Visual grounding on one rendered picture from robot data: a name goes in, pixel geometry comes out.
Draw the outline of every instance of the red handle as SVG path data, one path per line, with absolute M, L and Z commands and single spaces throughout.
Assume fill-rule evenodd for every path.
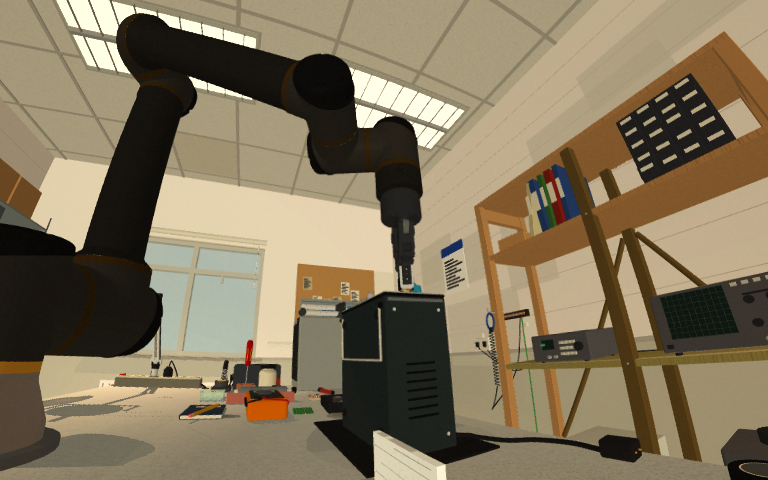
M 245 347 L 245 366 L 251 366 L 251 355 L 253 355 L 253 340 L 248 340 L 248 345 Z

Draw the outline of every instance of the wooden shelving unit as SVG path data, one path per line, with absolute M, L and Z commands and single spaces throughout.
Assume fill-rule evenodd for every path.
M 741 99 L 759 122 L 760 128 L 622 195 L 613 179 L 611 169 L 622 164 L 631 157 L 631 154 L 616 123 L 688 74 L 693 74 L 717 109 Z M 768 152 L 766 112 L 768 112 L 768 80 L 733 40 L 722 33 L 475 207 L 488 292 L 496 318 L 503 318 L 504 312 L 496 265 L 525 267 L 538 334 L 548 334 L 536 265 L 589 247 L 594 255 L 606 298 L 603 318 L 598 328 L 603 328 L 606 313 L 610 312 L 619 347 L 618 355 L 593 359 L 589 362 L 511 363 L 505 322 L 497 322 L 494 335 L 499 361 L 507 366 L 501 375 L 506 425 L 519 427 L 512 381 L 513 369 L 544 370 L 553 433 L 556 436 L 566 436 L 590 370 L 622 368 L 637 437 L 644 451 L 659 453 L 642 367 L 661 366 L 680 435 L 683 456 L 686 459 L 701 461 L 678 366 L 768 360 L 768 348 L 689 352 L 684 355 L 664 353 L 649 302 L 649 298 L 655 296 L 656 291 L 639 240 L 660 254 L 696 285 L 704 285 L 704 282 L 635 229 L 768 177 L 768 162 L 765 161 L 765 154 Z M 528 214 L 524 202 L 525 183 L 553 164 L 565 167 L 582 215 L 540 235 L 530 237 L 523 221 Z M 583 179 L 586 177 L 591 180 L 598 176 L 606 186 L 609 200 L 593 208 L 588 201 L 589 193 Z M 500 250 L 495 254 L 490 240 L 489 225 L 517 230 L 517 233 L 499 242 Z M 612 255 L 607 249 L 606 239 L 617 235 L 622 236 L 622 241 L 619 257 L 614 265 Z M 625 245 L 650 318 L 657 347 L 654 351 L 638 352 L 634 342 L 632 327 L 617 278 L 618 262 Z M 582 383 L 565 426 L 556 376 L 556 369 L 559 368 L 584 369 Z

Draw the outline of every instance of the green wire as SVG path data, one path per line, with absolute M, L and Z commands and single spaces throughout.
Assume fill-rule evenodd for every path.
M 525 359 L 528 360 L 528 342 L 525 341 L 525 322 L 520 319 L 520 327 L 523 329 L 523 345 L 525 345 Z M 533 402 L 533 423 L 536 424 L 536 432 L 539 431 L 539 421 L 536 419 L 536 400 L 533 398 L 533 379 L 531 378 L 531 369 L 528 369 L 528 381 L 531 384 L 531 402 Z

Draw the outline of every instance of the red binder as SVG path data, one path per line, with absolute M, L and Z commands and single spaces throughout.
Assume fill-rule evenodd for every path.
M 547 182 L 547 189 L 550 192 L 550 200 L 552 201 L 552 210 L 555 212 L 555 220 L 557 224 L 565 222 L 565 210 L 563 210 L 563 193 L 558 190 L 557 182 L 555 182 L 555 174 L 552 173 L 552 169 L 548 168 L 544 172 L 544 181 Z

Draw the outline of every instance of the ceiling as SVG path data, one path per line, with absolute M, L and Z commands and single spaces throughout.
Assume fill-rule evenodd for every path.
M 257 36 L 261 49 L 296 60 L 334 54 L 465 109 L 431 149 L 419 148 L 426 175 L 595 1 L 122 3 L 231 25 Z M 137 89 L 129 75 L 86 66 L 56 0 L 3 5 L 0 98 L 54 157 L 108 165 Z M 373 175 L 312 171 L 306 135 L 306 123 L 282 110 L 199 92 L 166 173 L 378 209 Z

